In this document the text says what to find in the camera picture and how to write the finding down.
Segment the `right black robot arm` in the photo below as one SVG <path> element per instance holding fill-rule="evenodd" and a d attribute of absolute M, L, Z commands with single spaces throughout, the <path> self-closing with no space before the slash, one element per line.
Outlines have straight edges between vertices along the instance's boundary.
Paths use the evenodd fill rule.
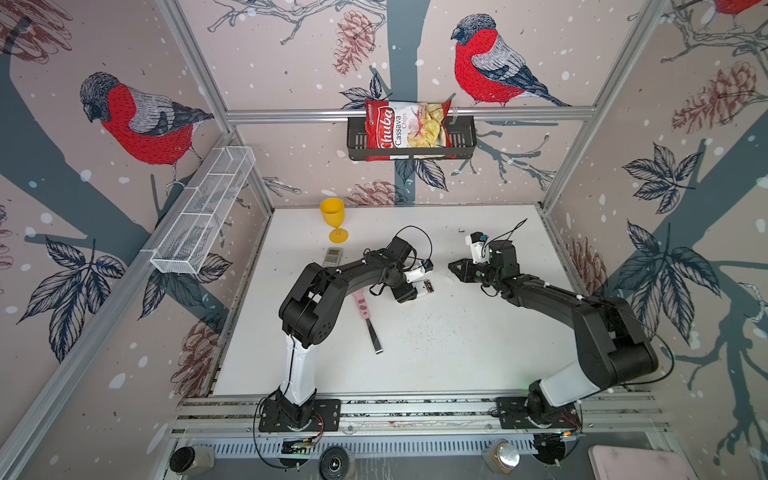
<path fill-rule="evenodd" d="M 448 264 L 459 281 L 491 287 L 508 303 L 573 331 L 576 359 L 529 385 L 526 410 L 533 424 L 547 427 L 577 401 L 658 369 L 651 340 L 626 300 L 583 296 L 523 273 L 510 240 L 477 241 L 470 248 L 470 258 Z"/>

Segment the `white remote control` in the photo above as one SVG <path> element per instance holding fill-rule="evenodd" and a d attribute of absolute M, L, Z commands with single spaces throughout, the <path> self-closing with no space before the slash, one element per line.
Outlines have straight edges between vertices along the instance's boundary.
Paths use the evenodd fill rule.
<path fill-rule="evenodd" d="M 425 297 L 434 292 L 434 287 L 430 280 L 419 280 L 419 281 L 413 282 L 412 285 L 416 290 L 418 298 Z"/>

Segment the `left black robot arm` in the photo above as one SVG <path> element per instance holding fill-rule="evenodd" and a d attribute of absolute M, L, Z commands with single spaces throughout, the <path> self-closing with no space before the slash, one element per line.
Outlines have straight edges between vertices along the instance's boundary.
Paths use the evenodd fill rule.
<path fill-rule="evenodd" d="M 414 248 L 395 236 L 361 259 L 335 266 L 308 264 L 282 302 L 278 316 L 286 339 L 283 380 L 275 401 L 286 423 L 307 426 L 314 415 L 315 347 L 324 342 L 336 325 L 347 296 L 376 285 L 388 288 L 399 303 L 418 297 L 416 283 L 433 270 L 429 260 L 411 260 Z"/>

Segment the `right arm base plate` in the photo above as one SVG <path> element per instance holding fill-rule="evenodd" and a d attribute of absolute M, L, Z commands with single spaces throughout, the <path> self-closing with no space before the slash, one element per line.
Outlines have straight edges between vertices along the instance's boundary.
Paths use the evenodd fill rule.
<path fill-rule="evenodd" d="M 582 428 L 579 410 L 574 403 L 551 407 L 546 402 L 526 397 L 498 397 L 489 413 L 506 430 Z"/>

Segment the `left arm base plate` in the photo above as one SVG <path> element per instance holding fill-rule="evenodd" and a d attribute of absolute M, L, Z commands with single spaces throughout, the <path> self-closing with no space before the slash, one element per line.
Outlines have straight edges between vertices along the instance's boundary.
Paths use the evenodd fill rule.
<path fill-rule="evenodd" d="M 283 400 L 266 399 L 256 414 L 260 433 L 336 432 L 341 417 L 339 399 L 310 399 L 296 407 Z"/>

